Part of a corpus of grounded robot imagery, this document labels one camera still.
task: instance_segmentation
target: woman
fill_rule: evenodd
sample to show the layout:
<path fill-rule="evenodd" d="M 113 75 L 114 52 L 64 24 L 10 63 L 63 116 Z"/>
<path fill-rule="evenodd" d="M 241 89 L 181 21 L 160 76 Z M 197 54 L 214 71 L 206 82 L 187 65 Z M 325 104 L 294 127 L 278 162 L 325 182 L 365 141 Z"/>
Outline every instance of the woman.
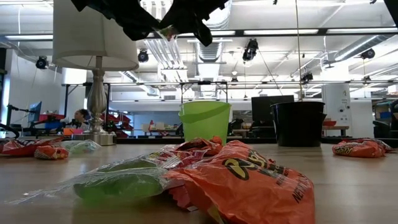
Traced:
<path fill-rule="evenodd" d="M 88 113 L 88 110 L 86 109 L 80 109 L 75 112 L 75 121 L 79 123 L 80 126 L 78 128 L 87 130 L 88 129 L 88 122 L 86 119 L 90 117 L 90 114 Z"/>

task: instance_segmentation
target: black trash can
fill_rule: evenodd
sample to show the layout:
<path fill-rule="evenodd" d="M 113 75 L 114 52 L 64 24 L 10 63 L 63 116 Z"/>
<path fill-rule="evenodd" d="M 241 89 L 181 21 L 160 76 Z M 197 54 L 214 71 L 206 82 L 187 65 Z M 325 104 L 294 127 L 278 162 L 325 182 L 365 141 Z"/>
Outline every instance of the black trash can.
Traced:
<path fill-rule="evenodd" d="M 292 102 L 272 105 L 279 146 L 319 147 L 322 137 L 324 103 Z"/>

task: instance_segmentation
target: green bucket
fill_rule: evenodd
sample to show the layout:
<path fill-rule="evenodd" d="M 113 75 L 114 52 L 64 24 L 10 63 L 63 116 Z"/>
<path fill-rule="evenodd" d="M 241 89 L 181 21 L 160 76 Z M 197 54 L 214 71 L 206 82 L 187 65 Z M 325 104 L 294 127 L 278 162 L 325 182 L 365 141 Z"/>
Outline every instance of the green bucket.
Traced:
<path fill-rule="evenodd" d="M 186 141 L 195 138 L 211 139 L 218 136 L 226 144 L 229 123 L 229 103 L 218 101 L 189 102 L 181 105 L 178 113 Z"/>

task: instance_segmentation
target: lamp base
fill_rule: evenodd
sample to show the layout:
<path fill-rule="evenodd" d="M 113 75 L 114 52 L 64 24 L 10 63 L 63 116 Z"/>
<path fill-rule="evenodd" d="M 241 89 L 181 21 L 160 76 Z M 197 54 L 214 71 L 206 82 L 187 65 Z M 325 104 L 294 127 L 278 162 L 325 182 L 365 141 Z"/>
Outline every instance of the lamp base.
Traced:
<path fill-rule="evenodd" d="M 100 146 L 112 146 L 115 144 L 113 141 L 113 134 L 74 134 L 72 136 L 72 140 L 84 141 L 84 140 L 92 140 Z"/>

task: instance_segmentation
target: silver lamp stand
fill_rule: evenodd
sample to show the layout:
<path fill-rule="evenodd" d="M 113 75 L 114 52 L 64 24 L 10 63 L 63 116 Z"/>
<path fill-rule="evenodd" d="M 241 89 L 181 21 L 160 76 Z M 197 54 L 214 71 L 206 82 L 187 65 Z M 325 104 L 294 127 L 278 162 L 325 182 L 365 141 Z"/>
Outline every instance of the silver lamp stand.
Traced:
<path fill-rule="evenodd" d="M 102 70 L 102 57 L 96 56 L 95 69 L 93 70 L 93 85 L 87 99 L 87 109 L 91 113 L 89 128 L 83 134 L 74 134 L 73 140 L 93 140 L 101 146 L 113 145 L 113 134 L 108 134 L 102 128 L 104 121 L 101 115 L 106 110 L 106 95 L 104 89 L 104 75 Z"/>

